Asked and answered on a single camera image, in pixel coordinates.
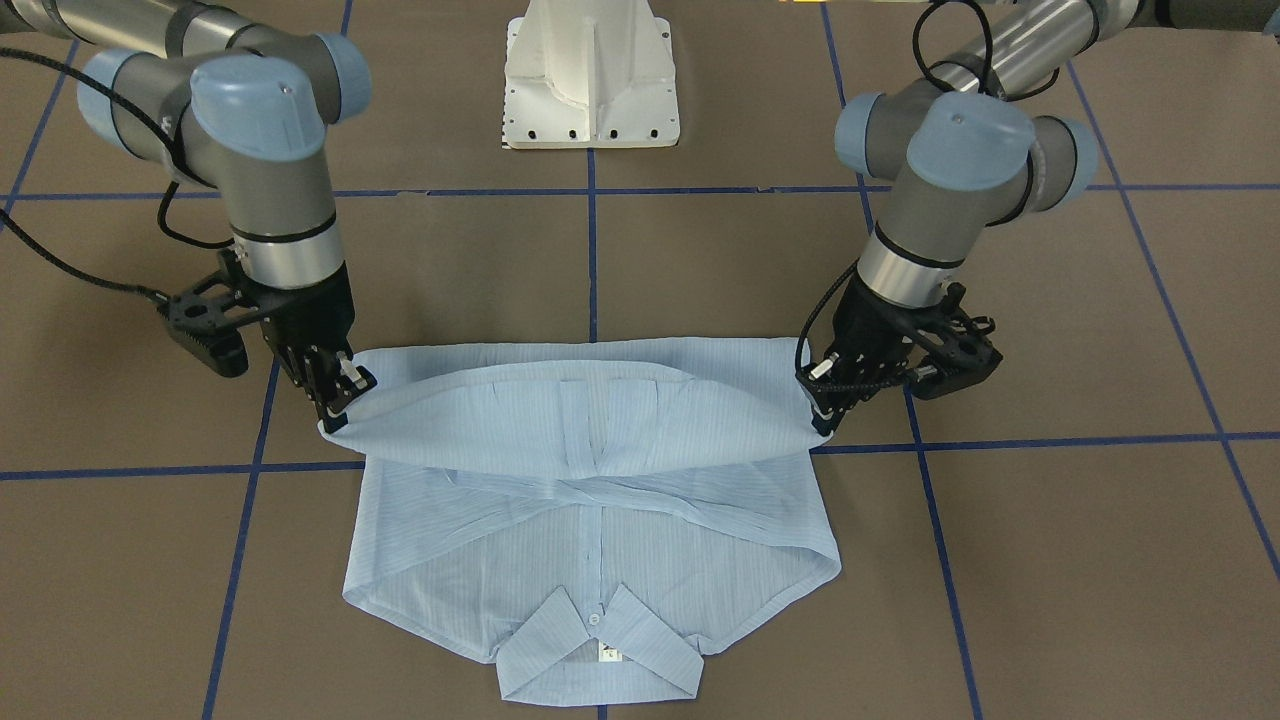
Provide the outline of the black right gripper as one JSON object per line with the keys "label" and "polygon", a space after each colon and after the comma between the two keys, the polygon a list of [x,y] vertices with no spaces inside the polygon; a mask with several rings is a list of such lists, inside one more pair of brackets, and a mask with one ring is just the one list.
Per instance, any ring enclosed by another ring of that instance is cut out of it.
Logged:
{"label": "black right gripper", "polygon": [[294,386],[315,406],[324,433],[347,425],[347,409],[378,386],[375,375],[353,360],[348,334],[355,301],[346,265],[316,284],[282,290],[255,284],[265,313],[264,338]]}

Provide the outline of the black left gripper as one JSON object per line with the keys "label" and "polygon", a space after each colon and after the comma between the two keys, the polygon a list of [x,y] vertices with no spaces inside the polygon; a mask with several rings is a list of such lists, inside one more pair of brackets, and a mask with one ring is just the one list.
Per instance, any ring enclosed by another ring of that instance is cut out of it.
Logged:
{"label": "black left gripper", "polygon": [[883,300],[852,270],[835,311],[833,340],[826,356],[796,368],[818,434],[832,436],[855,405],[882,389],[948,379],[948,366],[934,359],[933,347],[942,345],[940,340],[925,346],[925,359],[913,369],[908,368],[908,355],[923,336],[919,320],[928,313],[942,318],[950,311],[950,292],[932,306],[902,307]]}

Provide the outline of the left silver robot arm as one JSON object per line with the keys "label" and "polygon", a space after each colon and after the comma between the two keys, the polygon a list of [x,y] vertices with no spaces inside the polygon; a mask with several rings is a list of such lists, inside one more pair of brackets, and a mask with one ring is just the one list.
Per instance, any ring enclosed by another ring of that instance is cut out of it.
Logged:
{"label": "left silver robot arm", "polygon": [[838,160],[892,188],[859,258],[829,287],[840,302],[828,348],[796,363],[822,436],[882,389],[937,398],[1001,364],[995,323],[963,310],[956,274],[984,228],[1064,205],[1100,160],[1091,129],[1029,117],[1020,101],[1125,29],[1277,33],[1275,1],[1029,1],[998,22],[979,3],[970,9],[978,38],[932,63],[914,46],[918,79],[858,95],[838,117]]}

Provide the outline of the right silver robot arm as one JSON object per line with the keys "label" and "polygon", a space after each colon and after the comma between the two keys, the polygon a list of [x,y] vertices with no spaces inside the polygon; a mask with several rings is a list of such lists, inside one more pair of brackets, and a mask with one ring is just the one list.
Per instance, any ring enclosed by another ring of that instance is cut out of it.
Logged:
{"label": "right silver robot arm", "polygon": [[99,46],[82,69],[3,55],[76,79],[99,137],[165,168],[163,232],[175,188],[191,183],[220,193],[230,237],[211,243],[216,272],[166,293],[83,272],[9,215],[4,225],[61,272],[150,301],[169,336],[219,375],[246,372],[241,329],[260,325],[323,429],[339,430],[376,384],[348,341],[355,305],[325,156],[328,129],[370,104],[362,53],[342,35],[291,35],[200,1],[5,1],[3,32]]}

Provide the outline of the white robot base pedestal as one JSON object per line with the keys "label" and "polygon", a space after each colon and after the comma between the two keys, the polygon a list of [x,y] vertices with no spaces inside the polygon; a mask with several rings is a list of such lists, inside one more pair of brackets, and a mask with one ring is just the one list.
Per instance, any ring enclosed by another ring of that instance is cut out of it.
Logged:
{"label": "white robot base pedestal", "polygon": [[672,28],[648,1],[531,1],[507,24],[504,77],[507,149],[680,141]]}

